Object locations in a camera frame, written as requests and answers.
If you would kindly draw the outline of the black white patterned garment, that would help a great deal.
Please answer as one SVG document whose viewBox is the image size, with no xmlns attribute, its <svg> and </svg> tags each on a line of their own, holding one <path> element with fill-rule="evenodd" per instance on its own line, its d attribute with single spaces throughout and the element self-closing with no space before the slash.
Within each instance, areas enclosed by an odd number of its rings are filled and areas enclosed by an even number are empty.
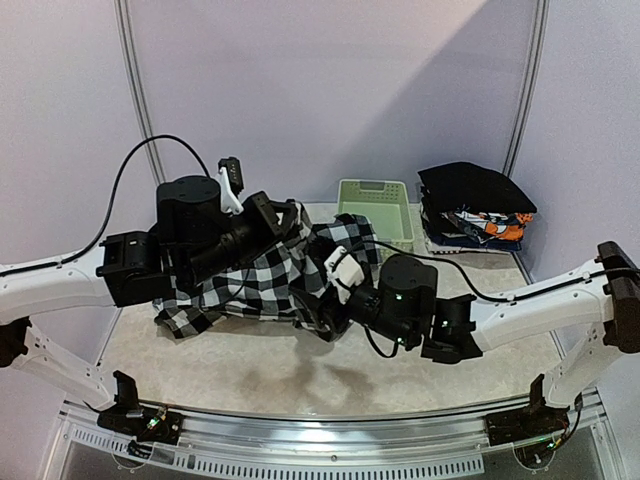
<svg viewBox="0 0 640 480">
<path fill-rule="evenodd" d="M 306 299 L 320 300 L 332 290 L 324 261 L 338 246 L 365 263 L 367 273 L 376 272 L 382 264 L 380 250 L 373 243 L 376 232 L 363 215 L 343 213 L 330 223 L 314 223 L 302 203 L 293 205 L 297 217 L 292 236 L 276 243 L 248 268 L 227 270 L 206 280 L 200 294 L 174 291 L 154 300 L 154 323 L 175 339 L 199 335 L 231 316 L 289 321 L 324 341 L 340 338 L 350 322 L 337 318 L 315 321 Z"/>
</svg>

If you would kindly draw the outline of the black t-shirt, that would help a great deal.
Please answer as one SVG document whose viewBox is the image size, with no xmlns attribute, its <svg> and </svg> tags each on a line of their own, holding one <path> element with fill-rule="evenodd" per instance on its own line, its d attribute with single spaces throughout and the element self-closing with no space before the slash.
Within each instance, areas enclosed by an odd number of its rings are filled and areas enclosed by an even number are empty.
<svg viewBox="0 0 640 480">
<path fill-rule="evenodd" d="M 535 214 L 536 205 L 507 176 L 470 162 L 453 162 L 418 172 L 422 191 L 438 213 Z"/>
</svg>

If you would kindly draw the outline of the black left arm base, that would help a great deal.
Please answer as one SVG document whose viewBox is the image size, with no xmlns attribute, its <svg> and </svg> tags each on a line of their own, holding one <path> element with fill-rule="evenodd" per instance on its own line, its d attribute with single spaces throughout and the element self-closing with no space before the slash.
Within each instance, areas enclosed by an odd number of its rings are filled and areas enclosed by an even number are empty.
<svg viewBox="0 0 640 480">
<path fill-rule="evenodd" d="M 105 430 L 129 435 L 137 442 L 158 442 L 177 445 L 184 416 L 168 406 L 143 406 L 135 380 L 115 371 L 115 404 L 98 414 L 97 425 Z"/>
</svg>

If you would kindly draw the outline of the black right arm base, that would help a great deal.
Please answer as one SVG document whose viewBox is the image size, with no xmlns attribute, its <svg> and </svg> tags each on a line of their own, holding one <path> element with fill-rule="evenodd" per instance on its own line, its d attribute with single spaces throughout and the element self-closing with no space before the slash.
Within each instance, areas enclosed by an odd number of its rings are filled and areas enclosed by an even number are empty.
<svg viewBox="0 0 640 480">
<path fill-rule="evenodd" d="M 577 416 L 573 427 L 570 427 L 568 407 L 554 408 L 546 404 L 543 395 L 544 378 L 545 375 L 540 374 L 531 383 L 526 406 L 484 417 L 485 431 L 491 446 L 545 437 L 561 430 L 562 434 L 557 440 L 550 440 L 544 446 L 546 450 L 554 451 L 573 435 L 581 418 L 582 394 L 578 394 L 574 399 Z"/>
</svg>

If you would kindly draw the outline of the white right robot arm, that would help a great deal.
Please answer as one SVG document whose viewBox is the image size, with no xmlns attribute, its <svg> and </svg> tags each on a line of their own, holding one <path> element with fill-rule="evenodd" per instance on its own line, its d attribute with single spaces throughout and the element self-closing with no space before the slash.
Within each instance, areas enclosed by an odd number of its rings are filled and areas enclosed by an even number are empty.
<svg viewBox="0 0 640 480">
<path fill-rule="evenodd" d="M 372 280 L 354 249 L 338 247 L 324 262 L 326 291 L 298 290 L 294 297 L 330 339 L 355 322 L 448 365 L 562 327 L 588 326 L 564 360 L 532 383 L 531 403 L 518 412 L 517 427 L 537 436 L 613 362 L 639 351 L 639 269 L 614 241 L 597 250 L 595 259 L 522 289 L 440 298 L 438 270 L 426 257 L 396 252 Z"/>
</svg>

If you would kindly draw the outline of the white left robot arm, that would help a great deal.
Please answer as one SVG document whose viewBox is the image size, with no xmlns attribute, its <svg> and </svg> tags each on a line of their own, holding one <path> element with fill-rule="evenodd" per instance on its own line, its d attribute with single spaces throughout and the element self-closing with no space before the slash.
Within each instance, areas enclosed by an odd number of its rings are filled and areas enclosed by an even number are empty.
<svg viewBox="0 0 640 480">
<path fill-rule="evenodd" d="M 246 269 L 293 234 L 298 208 L 259 192 L 238 213 L 209 212 L 187 201 L 149 232 L 111 235 L 84 253 L 27 262 L 1 271 L 1 365 L 38 376 L 93 409 L 108 410 L 128 434 L 148 426 L 135 381 L 104 373 L 51 341 L 34 315 L 82 307 L 127 307 L 184 293 L 199 296 L 205 281 Z"/>
</svg>

